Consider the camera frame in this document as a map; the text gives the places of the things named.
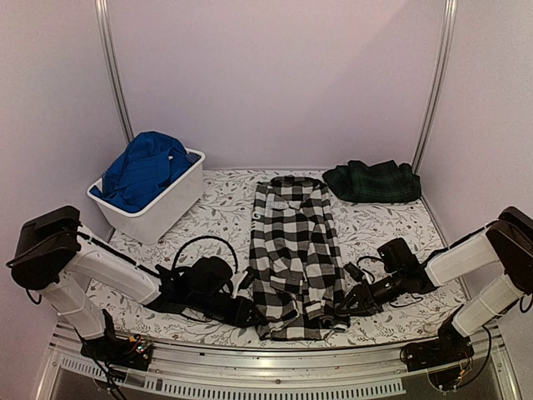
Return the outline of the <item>black white checkered shirt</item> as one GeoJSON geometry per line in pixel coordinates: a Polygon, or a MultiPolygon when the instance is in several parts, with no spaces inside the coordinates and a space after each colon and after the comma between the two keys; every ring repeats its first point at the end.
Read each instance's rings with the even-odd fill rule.
{"type": "Polygon", "coordinates": [[[335,311],[346,282],[324,182],[281,176],[257,184],[249,265],[252,300],[265,318],[261,340],[320,341],[350,327],[335,311]]]}

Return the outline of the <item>green plaid pleated skirt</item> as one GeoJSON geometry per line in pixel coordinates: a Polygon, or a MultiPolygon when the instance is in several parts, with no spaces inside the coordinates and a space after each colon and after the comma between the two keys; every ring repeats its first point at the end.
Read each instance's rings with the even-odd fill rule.
{"type": "Polygon", "coordinates": [[[371,166],[349,161],[325,171],[322,178],[342,201],[350,203],[409,203],[421,198],[421,180],[408,163],[394,160],[371,166]]]}

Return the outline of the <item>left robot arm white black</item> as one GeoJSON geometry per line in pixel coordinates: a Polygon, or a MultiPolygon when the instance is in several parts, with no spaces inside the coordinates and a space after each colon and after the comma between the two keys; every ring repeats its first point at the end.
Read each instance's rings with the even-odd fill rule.
{"type": "Polygon", "coordinates": [[[83,226],[79,210],[70,205],[25,222],[7,267],[16,284],[40,293],[83,338],[92,339],[92,349],[107,362],[123,355],[122,340],[108,331],[112,320],[93,310],[75,286],[73,273],[115,288],[157,313],[191,309],[237,328],[264,322],[251,300],[235,295],[237,270],[220,257],[201,257],[192,266],[145,267],[83,226]]]}

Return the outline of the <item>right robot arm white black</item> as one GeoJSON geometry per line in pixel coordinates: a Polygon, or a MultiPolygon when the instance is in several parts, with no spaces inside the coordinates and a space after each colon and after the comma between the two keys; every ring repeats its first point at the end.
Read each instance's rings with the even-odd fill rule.
{"type": "Polygon", "coordinates": [[[495,221],[435,250],[423,262],[403,238],[387,242],[377,252],[387,276],[370,283],[359,267],[346,265],[356,285],[336,308],[337,314],[372,316],[403,294],[427,294],[479,268],[502,266],[500,276],[441,325],[430,350],[437,363],[448,363],[472,333],[532,293],[532,220],[516,207],[506,208],[495,221]]]}

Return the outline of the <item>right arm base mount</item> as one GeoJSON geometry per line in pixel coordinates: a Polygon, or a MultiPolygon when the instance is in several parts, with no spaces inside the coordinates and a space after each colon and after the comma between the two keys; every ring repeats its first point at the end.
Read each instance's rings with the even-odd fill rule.
{"type": "Polygon", "coordinates": [[[408,343],[400,351],[400,360],[409,372],[426,370],[431,386],[448,392],[462,384],[474,354],[468,337],[444,337],[408,343]]]}

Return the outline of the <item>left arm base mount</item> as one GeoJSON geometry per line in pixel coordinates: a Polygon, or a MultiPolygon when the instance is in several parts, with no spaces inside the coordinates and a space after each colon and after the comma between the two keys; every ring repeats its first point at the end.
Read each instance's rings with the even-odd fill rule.
{"type": "Polygon", "coordinates": [[[95,339],[83,339],[81,354],[112,366],[146,371],[152,360],[152,342],[139,334],[124,339],[108,332],[95,339]]]}

